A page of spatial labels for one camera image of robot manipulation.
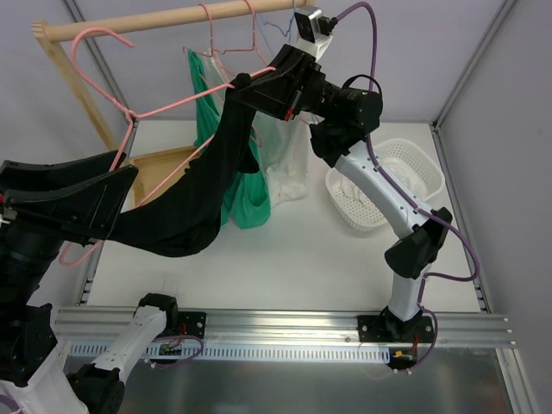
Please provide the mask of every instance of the wooden tray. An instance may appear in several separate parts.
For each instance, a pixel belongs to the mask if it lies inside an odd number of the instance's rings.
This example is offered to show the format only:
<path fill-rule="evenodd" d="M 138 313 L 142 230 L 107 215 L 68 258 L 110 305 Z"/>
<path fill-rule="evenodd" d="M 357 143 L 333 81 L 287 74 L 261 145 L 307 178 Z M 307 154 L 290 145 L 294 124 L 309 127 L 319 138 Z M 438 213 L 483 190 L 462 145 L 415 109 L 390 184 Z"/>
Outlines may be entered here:
<path fill-rule="evenodd" d="M 157 186 L 167 175 L 169 175 L 179 164 L 188 158 L 193 152 L 194 147 L 182 147 L 139 155 L 130 158 L 130 164 L 140 169 L 134 184 L 132 185 L 132 206 L 133 208 L 142 200 L 153 188 Z M 155 200 L 163 194 L 168 188 L 176 183 L 185 173 L 188 164 L 183 166 L 180 171 L 174 174 L 147 202 Z"/>

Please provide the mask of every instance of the white arm segment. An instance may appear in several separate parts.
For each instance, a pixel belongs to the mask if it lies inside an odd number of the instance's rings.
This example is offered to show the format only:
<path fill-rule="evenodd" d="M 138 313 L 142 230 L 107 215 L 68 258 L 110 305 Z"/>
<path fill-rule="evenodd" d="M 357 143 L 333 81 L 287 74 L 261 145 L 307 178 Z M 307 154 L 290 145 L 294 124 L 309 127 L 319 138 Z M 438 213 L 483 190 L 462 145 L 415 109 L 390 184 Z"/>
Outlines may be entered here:
<path fill-rule="evenodd" d="M 322 36 L 321 39 L 318 39 L 316 42 L 311 43 L 305 39 L 298 38 L 297 43 L 295 43 L 295 48 L 307 52 L 308 54 L 317 58 L 317 62 L 322 58 L 322 55 L 328 49 L 333 36 Z"/>
<path fill-rule="evenodd" d="M 119 368 L 119 380 L 126 384 L 130 372 L 144 350 L 166 327 L 166 313 L 153 306 L 141 306 L 136 310 L 130 325 L 117 338 L 109 351 L 98 356 L 91 364 L 111 371 Z"/>
<path fill-rule="evenodd" d="M 58 344 L 28 386 L 19 388 L 11 382 L 0 381 L 0 391 L 16 401 L 24 414 L 88 414 L 88 408 L 72 391 L 63 373 L 62 355 Z"/>
<path fill-rule="evenodd" d="M 364 141 L 359 141 L 350 149 L 349 155 L 342 155 L 336 163 L 336 169 L 345 177 L 353 181 L 364 194 L 378 207 L 379 211 L 391 224 L 393 231 L 399 239 L 403 239 L 412 233 L 415 225 L 421 226 L 428 218 L 418 214 L 406 203 L 406 200 L 398 194 L 387 180 L 375 170 L 374 163 Z M 426 211 L 431 211 L 431 206 L 417 197 L 390 168 L 388 173 L 408 196 L 416 200 L 418 206 Z"/>
<path fill-rule="evenodd" d="M 343 155 L 336 163 L 336 169 L 345 177 L 353 181 L 364 194 L 372 201 L 379 211 L 391 224 L 393 231 L 399 239 L 410 235 L 415 225 L 422 226 L 428 218 L 418 214 L 406 203 L 406 200 L 398 194 L 387 180 L 375 170 L 374 163 L 364 141 L 359 141 L 350 149 L 349 155 Z M 420 208 L 431 211 L 431 206 L 419 199 L 394 173 L 390 168 L 386 172 L 393 180 L 400 185 L 402 190 L 410 198 L 416 200 Z M 412 319 L 420 308 L 417 304 L 417 295 L 420 291 L 422 276 L 417 279 L 405 279 L 393 274 L 393 288 L 389 300 L 389 311 L 402 321 Z"/>

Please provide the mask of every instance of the pink hanger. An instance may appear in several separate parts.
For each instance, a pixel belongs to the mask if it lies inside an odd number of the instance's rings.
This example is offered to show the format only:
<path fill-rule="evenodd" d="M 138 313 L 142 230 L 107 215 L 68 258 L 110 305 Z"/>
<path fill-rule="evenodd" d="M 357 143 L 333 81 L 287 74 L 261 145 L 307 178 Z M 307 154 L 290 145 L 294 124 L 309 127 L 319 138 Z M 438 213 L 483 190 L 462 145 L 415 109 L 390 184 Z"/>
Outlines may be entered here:
<path fill-rule="evenodd" d="M 175 103 L 170 103 L 167 106 L 164 106 L 162 108 L 159 108 L 157 110 L 151 110 L 149 112 L 145 112 L 143 114 L 138 114 L 135 111 L 131 110 L 130 108 L 127 108 L 122 103 L 118 102 L 116 98 L 112 97 L 108 92 L 104 91 L 96 82 L 94 82 L 92 79 L 90 79 L 86 74 L 83 73 L 83 71 L 80 69 L 77 63 L 77 47 L 78 44 L 83 40 L 85 36 L 87 36 L 90 33 L 94 32 L 102 32 L 106 33 L 107 35 L 110 35 L 112 37 L 115 37 L 118 41 L 125 44 L 128 47 L 134 47 L 134 43 L 131 41 L 125 39 L 121 35 L 115 33 L 113 30 L 110 30 L 108 28 L 101 28 L 101 27 L 92 27 L 88 28 L 86 30 L 83 30 L 80 32 L 75 39 L 72 41 L 71 44 L 71 62 L 75 68 L 75 71 L 78 73 L 78 75 L 92 88 L 94 88 L 96 91 L 98 91 L 103 97 L 105 97 L 108 101 L 110 101 L 112 104 L 114 104 L 127 118 L 127 121 L 129 121 L 129 127 L 127 128 L 127 132 L 125 133 L 124 138 L 122 139 L 121 146 L 119 147 L 116 157 L 113 160 L 113 163 L 111 164 L 110 171 L 113 171 L 118 163 L 118 161 L 121 159 L 122 152 L 124 151 L 125 147 L 127 146 L 127 143 L 129 142 L 129 137 L 132 132 L 132 129 L 135 124 L 135 120 L 147 118 L 149 116 L 157 115 L 161 112 L 164 112 L 166 110 L 171 110 L 173 108 L 177 108 L 180 105 L 188 104 L 189 102 L 194 101 L 195 99 L 198 99 L 200 97 L 205 97 L 207 95 L 210 95 L 213 92 L 220 91 L 225 88 L 234 88 L 234 86 L 230 83 L 225 83 L 219 86 L 216 86 L 214 88 L 211 88 L 207 91 L 198 93 L 196 95 L 193 95 L 191 97 L 187 97 L 185 99 L 182 99 Z M 261 75 L 262 73 L 271 72 L 274 71 L 274 67 L 265 67 L 264 69 L 261 69 L 257 72 L 253 72 L 250 74 L 251 77 L 255 77 L 258 75 Z M 181 168 L 183 168 L 190 160 L 192 160 L 197 154 L 200 153 L 200 151 L 205 148 L 213 139 L 213 136 L 209 138 L 206 142 L 204 142 L 198 149 L 196 149 L 186 160 L 184 160 L 177 168 L 174 169 L 166 178 L 164 178 L 153 190 L 151 190 L 137 205 L 137 207 L 140 207 L 141 205 L 144 205 L 169 179 L 171 179 L 174 174 L 176 174 Z M 88 252 L 86 252 L 79 260 L 73 263 L 67 263 L 66 262 L 66 256 L 72 247 L 73 243 L 69 243 L 63 253 L 60 256 L 60 263 L 63 266 L 69 266 L 69 267 L 75 267 L 83 263 L 83 261 L 89 257 L 94 250 L 99 248 L 103 244 L 102 241 L 97 242 Z"/>
<path fill-rule="evenodd" d="M 201 52 L 197 52 L 195 50 L 192 50 L 195 54 L 198 54 L 200 56 L 204 56 L 206 58 L 210 58 L 210 59 L 213 59 L 214 62 L 215 62 L 215 65 L 216 67 L 218 68 L 218 71 L 220 72 L 221 74 L 221 77 L 223 78 L 224 82 L 228 83 L 229 82 L 229 78 L 228 78 L 228 75 L 227 73 L 231 74 L 232 76 L 235 76 L 234 73 L 232 73 L 231 71 L 229 71 L 228 69 L 226 69 L 223 64 L 221 63 L 221 61 L 218 59 L 218 56 L 216 56 L 216 53 L 220 51 L 216 50 L 215 49 L 215 32 L 214 32 L 214 23 L 213 23 L 213 18 L 212 16 L 210 15 L 210 12 L 209 10 L 207 9 L 207 6 L 205 6 L 204 4 L 200 3 L 199 4 L 204 10 L 205 10 L 205 14 L 207 15 L 207 18 L 209 19 L 209 30 L 210 30 L 210 53 L 201 53 Z M 257 51 L 257 54 L 262 58 L 262 56 L 260 55 L 260 52 L 256 49 L 257 46 L 256 46 L 256 42 L 254 40 L 254 48 L 255 50 Z M 188 47 L 184 46 L 183 47 L 183 50 L 184 50 L 184 54 L 186 53 L 186 50 L 191 50 L 189 49 Z M 231 50 L 226 50 L 224 52 L 250 52 L 251 50 L 250 49 L 231 49 Z M 209 87 L 209 88 L 213 88 L 214 86 L 211 85 L 209 82 L 207 82 L 207 79 L 200 75 L 201 79 L 205 82 L 205 84 Z M 218 96 L 218 94 L 215 94 L 215 98 L 223 103 L 223 99 L 221 97 Z M 255 135 L 251 134 L 251 140 L 255 143 L 255 145 L 259 148 L 262 147 L 262 143 L 263 143 L 263 137 L 262 135 L 260 134 L 259 130 L 253 125 L 253 131 L 255 132 Z"/>

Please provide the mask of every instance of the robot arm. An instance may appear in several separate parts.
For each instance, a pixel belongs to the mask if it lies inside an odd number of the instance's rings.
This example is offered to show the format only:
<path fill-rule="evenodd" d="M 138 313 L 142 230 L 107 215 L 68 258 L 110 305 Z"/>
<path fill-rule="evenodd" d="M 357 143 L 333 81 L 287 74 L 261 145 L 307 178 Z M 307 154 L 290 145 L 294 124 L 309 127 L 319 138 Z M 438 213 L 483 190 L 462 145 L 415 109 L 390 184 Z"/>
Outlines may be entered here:
<path fill-rule="evenodd" d="M 27 305 L 63 241 L 107 238 L 137 174 L 134 166 L 107 172 L 115 155 L 54 166 L 6 161 L 0 168 L 0 391 L 23 412 L 117 412 L 147 346 L 178 334 L 176 299 L 149 294 L 111 349 L 66 378 L 52 307 Z"/>
<path fill-rule="evenodd" d="M 402 190 L 398 191 L 371 160 L 366 137 L 380 126 L 383 98 L 378 82 L 358 75 L 339 87 L 326 81 L 317 63 L 331 42 L 337 20 L 323 16 L 320 9 L 305 6 L 296 12 L 301 39 L 295 47 L 284 45 L 270 66 L 275 71 L 252 78 L 251 85 L 231 99 L 282 120 L 301 111 L 324 118 L 310 126 L 314 153 L 355 183 L 378 207 L 398 242 L 386 251 L 386 262 L 393 270 L 392 297 L 382 311 L 379 326 L 386 337 L 400 342 L 422 316 L 418 293 L 422 275 L 429 270 L 444 243 L 447 228 L 418 213 L 405 195 L 416 199 L 418 208 L 432 211 L 445 222 L 452 221 L 444 208 L 439 211 L 417 198 L 391 171 L 387 171 Z M 370 78 L 379 92 L 351 87 L 359 77 Z"/>

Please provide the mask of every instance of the metal floor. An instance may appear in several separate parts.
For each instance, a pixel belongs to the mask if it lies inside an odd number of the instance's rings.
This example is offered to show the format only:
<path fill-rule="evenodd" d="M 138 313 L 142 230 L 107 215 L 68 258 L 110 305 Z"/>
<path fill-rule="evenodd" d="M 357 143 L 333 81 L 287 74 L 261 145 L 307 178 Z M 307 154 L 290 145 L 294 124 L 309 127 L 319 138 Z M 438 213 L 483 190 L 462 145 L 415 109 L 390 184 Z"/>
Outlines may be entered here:
<path fill-rule="evenodd" d="M 70 358 L 73 372 L 86 360 Z M 507 414 L 492 349 L 435 350 L 411 376 L 374 364 L 194 361 L 129 378 L 120 414 Z"/>

